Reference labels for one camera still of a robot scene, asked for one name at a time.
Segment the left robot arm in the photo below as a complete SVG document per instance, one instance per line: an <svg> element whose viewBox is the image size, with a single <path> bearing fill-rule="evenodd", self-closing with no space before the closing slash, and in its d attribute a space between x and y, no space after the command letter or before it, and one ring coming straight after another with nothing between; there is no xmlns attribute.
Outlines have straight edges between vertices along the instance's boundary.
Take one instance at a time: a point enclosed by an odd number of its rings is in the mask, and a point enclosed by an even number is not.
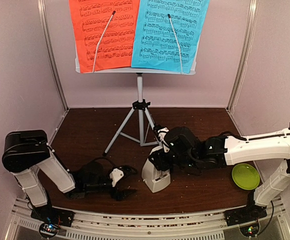
<svg viewBox="0 0 290 240"><path fill-rule="evenodd" d="M108 192L116 201L122 201L136 192L135 189L118 188L120 181L138 171L129 165L109 163L112 169L104 173L97 157L79 170L71 171L48 143L44 130L23 130L8 133L4 140L2 164L17 180L29 198L31 208L46 222L57 218L48 191L41 184L36 170L42 171L70 200L83 199L89 194Z"/></svg>

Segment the grey music stand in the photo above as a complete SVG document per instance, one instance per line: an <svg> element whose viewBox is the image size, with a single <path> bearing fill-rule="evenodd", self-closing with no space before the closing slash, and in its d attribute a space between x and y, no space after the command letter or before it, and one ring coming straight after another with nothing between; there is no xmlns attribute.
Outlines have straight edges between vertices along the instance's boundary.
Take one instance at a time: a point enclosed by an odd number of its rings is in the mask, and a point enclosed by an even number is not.
<svg viewBox="0 0 290 240"><path fill-rule="evenodd" d="M79 68L79 63L78 63L78 58L77 58L77 51L76 51L76 67L79 73L80 68ZM195 62L193 63L193 68L190 71L189 74L191 74L194 71L195 68ZM189 75L189 74L183 74L183 73L178 73L178 72L171 72L171 71L165 71L165 70L156 70L156 69L148 69L148 68L133 68L132 66L130 67L122 67L122 68L114 68L114 69L106 69L106 70L100 70L100 71L95 71L95 72L87 72L88 74L94 74L94 73L105 73L105 72L110 72L110 73L134 73L137 75L137 97L138 99L132 104L132 107L128 113L128 116L131 117L134 112L138 112L138 118L139 118L139 138L136 140L137 143L139 143L141 146L146 146L147 145L147 132L148 128L144 125L144 119L148 120L148 127L153 128L154 127L154 120L150 115L149 112L149 102L147 102L143 98L143 73L148 72L148 73L167 73L167 74L177 74L177 75Z"/></svg>

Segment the blue sheet music mat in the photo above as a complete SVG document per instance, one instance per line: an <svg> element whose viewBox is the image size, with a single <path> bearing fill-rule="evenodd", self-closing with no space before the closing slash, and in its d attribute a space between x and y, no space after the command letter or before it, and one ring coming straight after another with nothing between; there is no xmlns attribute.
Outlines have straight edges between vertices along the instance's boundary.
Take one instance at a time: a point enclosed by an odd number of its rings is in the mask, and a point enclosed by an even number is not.
<svg viewBox="0 0 290 240"><path fill-rule="evenodd" d="M132 68L189 74L197 56L208 0L142 0Z"/></svg>

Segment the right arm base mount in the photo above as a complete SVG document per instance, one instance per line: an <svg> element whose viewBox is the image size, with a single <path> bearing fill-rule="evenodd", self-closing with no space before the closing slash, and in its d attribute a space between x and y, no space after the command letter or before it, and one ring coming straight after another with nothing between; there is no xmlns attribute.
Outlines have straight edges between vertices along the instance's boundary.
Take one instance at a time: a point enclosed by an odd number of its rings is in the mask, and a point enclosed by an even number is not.
<svg viewBox="0 0 290 240"><path fill-rule="evenodd" d="M267 216L265 209L247 210L246 207L226 210L224 217L227 226L239 226L240 233L247 238L261 233L260 219Z"/></svg>

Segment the red sheet music mat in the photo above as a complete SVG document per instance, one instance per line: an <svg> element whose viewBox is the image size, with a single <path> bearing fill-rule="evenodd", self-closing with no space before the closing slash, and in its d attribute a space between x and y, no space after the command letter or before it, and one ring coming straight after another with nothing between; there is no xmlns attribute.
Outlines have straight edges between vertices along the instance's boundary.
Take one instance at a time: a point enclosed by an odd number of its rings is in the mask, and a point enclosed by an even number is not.
<svg viewBox="0 0 290 240"><path fill-rule="evenodd" d="M130 67L140 1L70 0L68 4L79 71Z"/></svg>

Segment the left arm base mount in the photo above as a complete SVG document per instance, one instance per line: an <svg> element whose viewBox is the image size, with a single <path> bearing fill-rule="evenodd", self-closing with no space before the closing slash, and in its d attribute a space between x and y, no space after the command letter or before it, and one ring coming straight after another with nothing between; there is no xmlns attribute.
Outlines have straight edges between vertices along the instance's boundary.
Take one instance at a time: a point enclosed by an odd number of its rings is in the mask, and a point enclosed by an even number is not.
<svg viewBox="0 0 290 240"><path fill-rule="evenodd" d="M38 227L38 233L43 239L49 240L59 233L61 227L72 226L75 213L54 207L50 209L33 207L30 216L42 222Z"/></svg>

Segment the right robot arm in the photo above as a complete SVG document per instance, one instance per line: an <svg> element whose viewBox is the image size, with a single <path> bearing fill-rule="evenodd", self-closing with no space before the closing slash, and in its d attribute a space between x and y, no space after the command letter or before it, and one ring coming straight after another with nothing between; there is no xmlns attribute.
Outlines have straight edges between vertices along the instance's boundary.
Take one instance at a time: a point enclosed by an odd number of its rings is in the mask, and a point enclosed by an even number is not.
<svg viewBox="0 0 290 240"><path fill-rule="evenodd" d="M202 170L250 161L281 159L269 179L248 194L246 206L225 212L229 220L239 217L251 221L265 217L267 205L290 184L290 123L288 128L276 132L238 136L225 131L204 141L185 126L168 129L157 125L154 132L159 145L151 150L141 172L152 193L171 183L170 171L174 166L200 174Z"/></svg>

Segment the grey metronome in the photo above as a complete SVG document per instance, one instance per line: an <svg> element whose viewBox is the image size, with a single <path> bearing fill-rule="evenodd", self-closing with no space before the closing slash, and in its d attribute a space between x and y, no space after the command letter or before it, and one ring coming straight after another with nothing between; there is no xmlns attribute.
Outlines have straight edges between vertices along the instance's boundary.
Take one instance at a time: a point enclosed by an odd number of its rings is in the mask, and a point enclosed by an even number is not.
<svg viewBox="0 0 290 240"><path fill-rule="evenodd" d="M157 193L164 190L171 184L171 175L169 170L157 170L150 159L151 157L148 156L143 165L141 177L149 190L152 193Z"/></svg>

